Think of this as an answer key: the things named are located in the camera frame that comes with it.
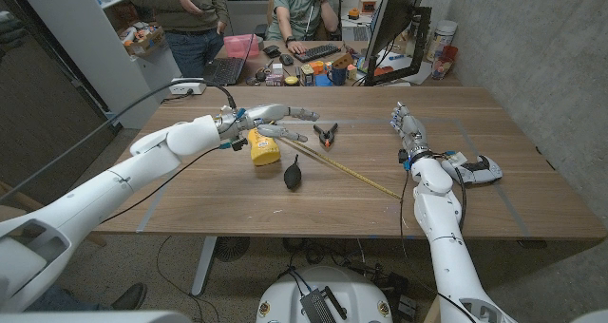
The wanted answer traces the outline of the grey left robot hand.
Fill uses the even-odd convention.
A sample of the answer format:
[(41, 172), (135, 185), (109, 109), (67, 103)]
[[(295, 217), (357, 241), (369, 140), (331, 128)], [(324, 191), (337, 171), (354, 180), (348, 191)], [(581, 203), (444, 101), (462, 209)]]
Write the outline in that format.
[(308, 138), (297, 132), (289, 131), (284, 126), (272, 124), (284, 117), (293, 117), (303, 121), (317, 121), (320, 116), (303, 107), (285, 104), (263, 104), (248, 109), (240, 109), (236, 114), (224, 114), (216, 121), (219, 136), (222, 140), (239, 137), (241, 131), (256, 128), (258, 133), (270, 138), (286, 138), (305, 143)]

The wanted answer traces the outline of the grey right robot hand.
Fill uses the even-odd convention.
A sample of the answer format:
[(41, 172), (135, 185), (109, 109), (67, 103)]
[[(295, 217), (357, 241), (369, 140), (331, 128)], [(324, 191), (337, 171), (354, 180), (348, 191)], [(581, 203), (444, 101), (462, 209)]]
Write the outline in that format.
[(400, 102), (391, 112), (390, 125), (402, 140), (408, 155), (414, 156), (429, 151), (427, 132), (424, 125), (412, 116), (409, 109)]

